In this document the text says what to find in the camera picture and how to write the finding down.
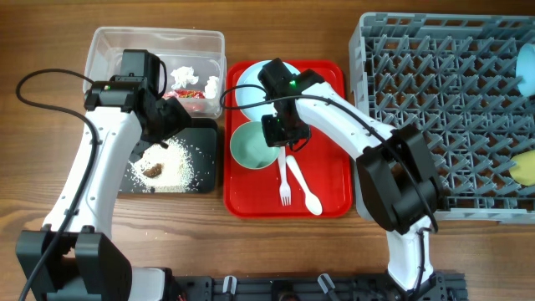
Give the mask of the brown food scrap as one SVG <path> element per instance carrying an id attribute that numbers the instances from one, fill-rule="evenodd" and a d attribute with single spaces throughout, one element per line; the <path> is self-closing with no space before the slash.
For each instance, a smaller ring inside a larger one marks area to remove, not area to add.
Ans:
<path id="1" fill-rule="evenodd" d="M 144 170 L 143 175 L 148 178 L 155 178 L 161 174 L 162 170 L 163 170 L 163 165 L 161 163 L 157 163 L 153 165 L 152 167 Z"/>

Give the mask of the grey dishwasher rack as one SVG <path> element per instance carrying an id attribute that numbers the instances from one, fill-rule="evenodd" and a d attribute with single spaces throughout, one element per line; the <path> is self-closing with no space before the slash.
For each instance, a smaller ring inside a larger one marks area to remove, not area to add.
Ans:
<path id="1" fill-rule="evenodd" d="M 349 40 L 356 107 L 422 131 L 445 190 L 439 220 L 534 221 L 534 189 L 511 178 L 534 147 L 534 102 L 516 74 L 530 16 L 365 13 Z"/>

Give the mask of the green bowl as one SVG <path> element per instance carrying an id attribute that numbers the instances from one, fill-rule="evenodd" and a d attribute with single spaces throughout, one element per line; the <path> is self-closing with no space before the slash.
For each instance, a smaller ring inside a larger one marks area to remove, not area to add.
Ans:
<path id="1" fill-rule="evenodd" d="M 267 145 L 260 121 L 249 121 L 234 130 L 230 139 L 230 152 L 240 166 L 249 170 L 261 170 L 278 158 L 280 150 Z"/>

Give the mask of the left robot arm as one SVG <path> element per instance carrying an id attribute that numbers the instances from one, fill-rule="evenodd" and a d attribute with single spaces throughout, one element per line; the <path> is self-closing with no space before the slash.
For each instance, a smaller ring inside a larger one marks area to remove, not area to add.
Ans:
<path id="1" fill-rule="evenodd" d="M 169 268 L 135 268 L 111 241 L 115 201 L 139 142 L 165 145 L 191 117 L 160 89 L 165 63 L 126 49 L 120 72 L 84 96 L 84 134 L 59 199 L 37 231 L 23 231 L 16 254 L 26 277 L 20 299 L 182 300 Z"/>

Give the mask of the white tissue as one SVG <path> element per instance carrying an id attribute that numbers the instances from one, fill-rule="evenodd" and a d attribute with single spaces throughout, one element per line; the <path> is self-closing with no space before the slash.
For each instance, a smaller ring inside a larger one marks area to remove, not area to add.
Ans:
<path id="1" fill-rule="evenodd" d="M 204 96 L 206 99 L 215 99 L 218 93 L 219 78 L 217 76 L 210 76 L 204 88 Z"/>

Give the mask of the white tissue ball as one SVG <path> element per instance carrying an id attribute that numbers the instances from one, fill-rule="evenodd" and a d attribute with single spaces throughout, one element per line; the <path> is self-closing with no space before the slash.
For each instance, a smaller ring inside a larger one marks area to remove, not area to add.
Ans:
<path id="1" fill-rule="evenodd" d="M 195 76 L 195 70 L 186 66 L 172 70 L 171 77 L 175 80 L 175 83 L 171 86 L 172 89 L 182 89 L 188 84 L 196 84 L 199 80 L 199 77 Z"/>

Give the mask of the light blue bowl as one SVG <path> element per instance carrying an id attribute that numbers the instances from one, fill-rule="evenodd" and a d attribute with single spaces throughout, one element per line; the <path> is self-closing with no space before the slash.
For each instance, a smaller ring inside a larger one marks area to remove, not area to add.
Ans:
<path id="1" fill-rule="evenodd" d="M 535 51 L 533 43 L 524 44 L 517 55 L 516 77 L 521 80 L 517 84 L 520 94 L 524 97 L 534 96 L 535 83 Z"/>

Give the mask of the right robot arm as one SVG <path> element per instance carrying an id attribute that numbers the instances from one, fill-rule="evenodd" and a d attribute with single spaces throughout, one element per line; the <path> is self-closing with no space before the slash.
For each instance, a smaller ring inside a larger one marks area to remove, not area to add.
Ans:
<path id="1" fill-rule="evenodd" d="M 274 111 L 261 119 L 269 146 L 303 148 L 316 128 L 356 163 L 360 200 L 385 229 L 388 274 L 405 299 L 430 288 L 429 236 L 442 185 L 424 136 L 413 125 L 395 128 L 369 117 L 340 97 L 318 73 L 293 74 L 281 59 L 257 76 Z"/>

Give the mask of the red snack wrapper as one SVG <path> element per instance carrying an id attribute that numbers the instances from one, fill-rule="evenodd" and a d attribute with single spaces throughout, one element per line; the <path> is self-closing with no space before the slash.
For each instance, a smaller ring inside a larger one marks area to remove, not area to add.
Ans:
<path id="1" fill-rule="evenodd" d="M 189 89 L 174 89 L 166 92 L 163 95 L 164 99 L 176 98 L 176 99 L 205 99 L 205 94 L 202 91 L 189 90 Z"/>

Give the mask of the yellow cup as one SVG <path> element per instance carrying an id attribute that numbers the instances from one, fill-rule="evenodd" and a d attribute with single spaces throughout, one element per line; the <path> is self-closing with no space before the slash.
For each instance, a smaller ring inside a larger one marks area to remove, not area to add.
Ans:
<path id="1" fill-rule="evenodd" d="M 514 156 L 513 167 L 509 173 L 514 181 L 524 186 L 533 186 L 535 182 L 535 150 Z"/>

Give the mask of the white rice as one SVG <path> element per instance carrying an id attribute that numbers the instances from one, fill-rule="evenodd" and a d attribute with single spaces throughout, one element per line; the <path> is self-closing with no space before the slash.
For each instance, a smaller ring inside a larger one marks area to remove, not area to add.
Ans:
<path id="1" fill-rule="evenodd" d="M 138 161 L 127 166 L 124 179 L 142 192 L 186 192 L 195 177 L 191 153 L 180 140 L 172 138 L 166 144 L 167 148 L 152 145 L 146 149 Z M 144 170 L 157 163 L 163 165 L 159 176 L 143 175 Z"/>

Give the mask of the light blue plate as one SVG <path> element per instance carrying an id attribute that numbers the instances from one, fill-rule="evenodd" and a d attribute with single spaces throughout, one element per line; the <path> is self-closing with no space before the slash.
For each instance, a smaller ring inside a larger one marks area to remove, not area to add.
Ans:
<path id="1" fill-rule="evenodd" d="M 269 63 L 269 60 L 255 63 L 242 73 L 237 81 L 237 85 L 252 84 L 252 87 L 235 89 L 237 106 L 255 104 L 265 100 L 265 93 L 257 87 L 260 86 L 262 88 L 258 74 L 267 63 Z M 259 105 L 242 110 L 242 113 L 251 121 L 260 121 L 264 115 L 272 115 L 274 112 L 273 104 Z"/>

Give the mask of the black waste tray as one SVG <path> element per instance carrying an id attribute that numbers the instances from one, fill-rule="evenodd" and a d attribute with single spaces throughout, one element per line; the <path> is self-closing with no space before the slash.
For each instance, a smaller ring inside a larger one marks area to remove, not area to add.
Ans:
<path id="1" fill-rule="evenodd" d="M 187 187 L 186 192 L 142 192 L 140 188 L 134 188 L 124 179 L 120 185 L 121 194 L 151 194 L 151 193 L 208 193 L 214 190 L 216 184 L 216 158 L 218 148 L 218 127 L 215 120 L 195 118 L 192 126 L 187 127 L 169 139 L 180 140 L 190 151 L 194 168 L 194 180 Z M 149 142 L 139 141 L 127 163 L 138 161 L 144 151 L 151 147 Z"/>

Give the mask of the clear plastic waste bin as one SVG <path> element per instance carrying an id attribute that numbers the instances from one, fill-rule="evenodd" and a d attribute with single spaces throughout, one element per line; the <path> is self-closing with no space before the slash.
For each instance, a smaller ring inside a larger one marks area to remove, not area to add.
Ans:
<path id="1" fill-rule="evenodd" d="M 225 85 L 227 61 L 225 57 L 225 38 L 219 31 L 177 29 L 177 28 L 140 28 L 140 27 L 101 27 L 93 36 L 86 60 L 84 75 L 92 80 L 108 80 L 120 73 L 123 51 L 126 49 L 145 49 L 158 56 L 167 68 L 166 75 L 160 76 L 160 88 L 166 92 L 173 90 L 175 80 L 171 71 L 182 66 L 192 67 L 196 84 L 188 84 L 189 90 L 202 91 L 210 76 L 219 78 L 218 93 L 215 99 L 178 99 L 181 105 L 194 118 L 220 116 L 220 95 Z"/>

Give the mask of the white plastic fork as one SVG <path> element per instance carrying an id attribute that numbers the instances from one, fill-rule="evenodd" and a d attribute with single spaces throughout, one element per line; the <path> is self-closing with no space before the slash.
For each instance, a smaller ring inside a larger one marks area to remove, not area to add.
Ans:
<path id="1" fill-rule="evenodd" d="M 287 179 L 287 167 L 286 167 L 286 148 L 281 147 L 278 154 L 278 168 L 280 173 L 281 184 L 279 187 L 279 196 L 283 206 L 289 206 L 291 204 L 291 188 Z"/>

